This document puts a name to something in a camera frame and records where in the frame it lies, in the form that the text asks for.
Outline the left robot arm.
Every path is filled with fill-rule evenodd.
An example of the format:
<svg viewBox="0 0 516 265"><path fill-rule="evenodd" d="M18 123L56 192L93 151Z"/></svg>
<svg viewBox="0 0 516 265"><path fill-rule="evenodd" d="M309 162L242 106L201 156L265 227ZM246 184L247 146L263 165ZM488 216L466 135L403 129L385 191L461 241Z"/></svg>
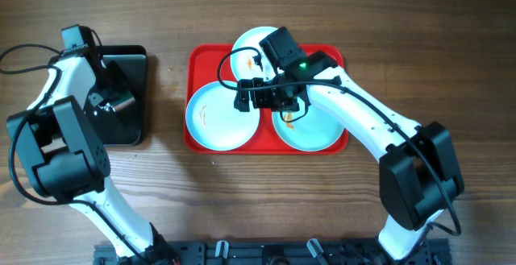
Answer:
<svg viewBox="0 0 516 265"><path fill-rule="evenodd" d="M9 170L18 191L42 205L68 205L110 240L121 264L178 264L180 255L129 206L110 178L110 159L85 114L105 68L85 56L60 56L23 112L11 115Z"/></svg>

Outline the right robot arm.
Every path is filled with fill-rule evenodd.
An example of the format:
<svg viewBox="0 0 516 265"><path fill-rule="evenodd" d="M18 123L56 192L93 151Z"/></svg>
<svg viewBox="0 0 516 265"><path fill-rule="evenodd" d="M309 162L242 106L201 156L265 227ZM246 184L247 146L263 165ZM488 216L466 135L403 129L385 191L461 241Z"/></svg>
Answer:
<svg viewBox="0 0 516 265"><path fill-rule="evenodd" d="M272 78L237 77L235 108L298 111L302 99L360 140L379 163L380 197L388 218L378 242L391 259L407 259L433 228L461 233L452 202L464 192L464 180L443 125L422 126L394 112L325 52L270 56L268 62L280 71Z"/></svg>

